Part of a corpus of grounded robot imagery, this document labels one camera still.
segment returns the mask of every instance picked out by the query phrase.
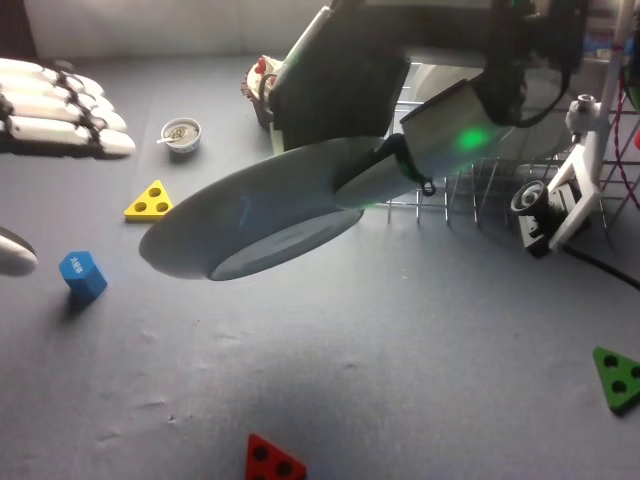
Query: blue block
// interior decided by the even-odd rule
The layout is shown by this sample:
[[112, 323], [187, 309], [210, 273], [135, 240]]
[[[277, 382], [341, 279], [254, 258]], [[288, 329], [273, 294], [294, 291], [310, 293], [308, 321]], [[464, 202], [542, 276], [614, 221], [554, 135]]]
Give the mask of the blue block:
[[73, 294], [85, 300], [95, 300], [107, 287], [89, 252], [71, 252], [60, 262], [60, 273]]

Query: white wall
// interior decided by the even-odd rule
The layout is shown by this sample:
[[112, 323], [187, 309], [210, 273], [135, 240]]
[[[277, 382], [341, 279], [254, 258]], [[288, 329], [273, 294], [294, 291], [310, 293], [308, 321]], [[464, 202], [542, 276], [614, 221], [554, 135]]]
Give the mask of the white wall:
[[43, 58], [286, 53], [329, 0], [26, 0]]

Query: tabletop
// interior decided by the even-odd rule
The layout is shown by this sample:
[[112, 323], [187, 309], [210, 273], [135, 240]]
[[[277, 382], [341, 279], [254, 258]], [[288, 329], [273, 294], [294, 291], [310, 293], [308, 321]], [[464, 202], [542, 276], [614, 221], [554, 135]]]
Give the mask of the tabletop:
[[[0, 479], [244, 478], [255, 432], [309, 480], [636, 480], [640, 412], [613, 416], [591, 357], [640, 360], [638, 292], [488, 222], [383, 208], [244, 279], [186, 281], [138, 255], [123, 211], [154, 180], [174, 204], [269, 156], [240, 83], [249, 57], [87, 61], [138, 150], [0, 156], [0, 223], [40, 265], [0, 277]], [[156, 145], [170, 119], [200, 149]], [[639, 275], [640, 228], [584, 240]], [[109, 286], [79, 309], [58, 271], [88, 250]]]

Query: red cable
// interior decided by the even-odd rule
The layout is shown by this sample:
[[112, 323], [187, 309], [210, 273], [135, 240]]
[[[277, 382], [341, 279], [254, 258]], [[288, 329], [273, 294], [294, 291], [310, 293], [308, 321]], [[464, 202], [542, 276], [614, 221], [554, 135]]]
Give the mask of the red cable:
[[624, 186], [627, 187], [627, 192], [629, 192], [629, 197], [631, 198], [631, 200], [633, 200], [633, 203], [636, 204], [636, 208], [640, 210], [640, 202], [638, 202], [638, 199], [636, 198], [636, 195], [633, 192], [633, 188], [631, 188], [631, 184], [627, 179], [627, 173], [624, 171], [624, 166], [622, 165], [622, 157], [620, 156], [620, 146], [618, 144], [618, 130], [620, 127], [620, 116], [622, 115], [622, 103], [623, 103], [622, 93], [624, 90], [622, 75], [623, 74], [620, 74], [620, 79], [618, 81], [618, 111], [616, 112], [616, 118], [614, 120], [613, 143], [616, 147], [616, 163], [618, 164], [618, 168], [620, 169], [620, 176], [624, 181]]

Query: wire rack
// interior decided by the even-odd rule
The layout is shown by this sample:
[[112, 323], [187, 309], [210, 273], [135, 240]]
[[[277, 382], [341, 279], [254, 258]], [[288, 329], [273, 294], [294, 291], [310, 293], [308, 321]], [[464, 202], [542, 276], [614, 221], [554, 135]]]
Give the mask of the wire rack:
[[[409, 88], [408, 86], [403, 87], [405, 95]], [[394, 133], [398, 129], [399, 120], [418, 105], [421, 105], [421, 102], [399, 101], [389, 133]], [[556, 112], [566, 112], [566, 110], [557, 109]], [[635, 121], [635, 125], [630, 133], [621, 136], [623, 145], [621, 158], [623, 159], [625, 159], [625, 154], [630, 146], [635, 149], [635, 146], [632, 146], [632, 141], [640, 127], [640, 116], [636, 111], [632, 108], [623, 110], [621, 123], [632, 121]], [[381, 203], [379, 206], [387, 208], [389, 223], [391, 223], [393, 212], [397, 209], [414, 209], [418, 224], [421, 223], [426, 212], [436, 212], [444, 217], [447, 224], [450, 223], [453, 216], [466, 215], [473, 218], [479, 227], [485, 216], [491, 215], [493, 217], [502, 216], [504, 224], [509, 227], [512, 221], [509, 207], [513, 195], [520, 187], [530, 181], [541, 180], [548, 184], [569, 153], [570, 150], [560, 152], [544, 161], [537, 160], [535, 163], [522, 163], [522, 160], [499, 157], [480, 158], [466, 171], [460, 171], [452, 177], [436, 179], [434, 184], [437, 193], [433, 197], [424, 197], [422, 192], [416, 189], [406, 195]], [[624, 160], [622, 164], [628, 177], [635, 178], [632, 184], [635, 191], [640, 184], [640, 161]], [[602, 191], [600, 208], [599, 211], [594, 212], [594, 215], [599, 217], [605, 231], [610, 231], [616, 225], [620, 214], [628, 206], [630, 200], [616, 161], [604, 160], [600, 188]]]

